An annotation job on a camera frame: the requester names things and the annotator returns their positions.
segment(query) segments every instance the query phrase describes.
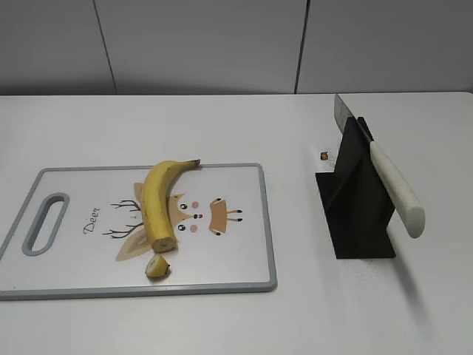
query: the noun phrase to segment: white wall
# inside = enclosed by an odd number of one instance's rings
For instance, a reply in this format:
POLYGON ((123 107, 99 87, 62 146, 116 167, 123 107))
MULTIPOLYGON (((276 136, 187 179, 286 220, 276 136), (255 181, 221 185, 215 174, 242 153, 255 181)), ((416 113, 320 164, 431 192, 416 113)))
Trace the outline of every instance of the white wall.
POLYGON ((312 0, 298 92, 473 90, 472 0, 312 0))
POLYGON ((305 0, 97 0, 121 94, 292 93, 305 0))
POLYGON ((91 0, 0 1, 0 95, 114 92, 91 0))

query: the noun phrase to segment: white knife handle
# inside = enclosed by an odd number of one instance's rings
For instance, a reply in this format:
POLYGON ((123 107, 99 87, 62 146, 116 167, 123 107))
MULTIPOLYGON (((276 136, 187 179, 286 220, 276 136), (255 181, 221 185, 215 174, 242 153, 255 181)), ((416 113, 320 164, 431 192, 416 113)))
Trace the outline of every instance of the white knife handle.
POLYGON ((425 226, 426 214, 411 186, 375 141, 370 143, 370 155, 372 164, 383 181, 407 232, 412 238, 420 237, 425 226))

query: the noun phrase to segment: deer antler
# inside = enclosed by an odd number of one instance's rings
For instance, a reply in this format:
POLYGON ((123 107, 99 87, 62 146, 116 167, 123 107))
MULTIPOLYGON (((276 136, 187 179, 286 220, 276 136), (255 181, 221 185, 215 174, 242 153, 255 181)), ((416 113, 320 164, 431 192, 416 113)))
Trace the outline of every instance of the deer antler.
POLYGON ((113 229, 109 229, 108 233, 102 233, 102 235, 111 235, 112 238, 120 239, 120 238, 128 237, 136 228, 142 225, 143 225, 143 222, 138 223, 134 226, 127 224, 125 227, 129 227, 128 231, 114 231, 113 229))
POLYGON ((141 207, 134 202, 133 200, 122 200, 120 203, 111 203, 110 206, 115 206, 116 209, 119 209, 120 207, 134 207, 134 209, 130 209, 129 212, 133 211, 141 211, 141 207))

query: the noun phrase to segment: cutting board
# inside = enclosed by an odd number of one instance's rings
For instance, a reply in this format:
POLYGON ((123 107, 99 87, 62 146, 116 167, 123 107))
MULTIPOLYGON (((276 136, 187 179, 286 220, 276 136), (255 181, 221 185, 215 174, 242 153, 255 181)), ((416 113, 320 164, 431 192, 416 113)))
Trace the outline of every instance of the cutting board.
POLYGON ((140 183, 151 166, 44 169, 0 248, 0 300, 270 291, 265 180, 255 163, 183 173, 169 194, 178 249, 151 280, 140 183))

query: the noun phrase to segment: white table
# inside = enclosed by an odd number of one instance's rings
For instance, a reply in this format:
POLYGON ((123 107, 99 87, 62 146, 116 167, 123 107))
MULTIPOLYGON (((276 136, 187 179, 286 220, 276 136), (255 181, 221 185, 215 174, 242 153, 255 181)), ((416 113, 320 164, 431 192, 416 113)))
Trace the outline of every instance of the white table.
POLYGON ((426 209, 418 240, 394 214, 394 260, 334 257, 314 178, 341 137, 333 95, 0 98, 1 236, 44 167, 258 162, 279 281, 263 294, 0 302, 0 352, 472 354, 473 95, 342 97, 426 209))

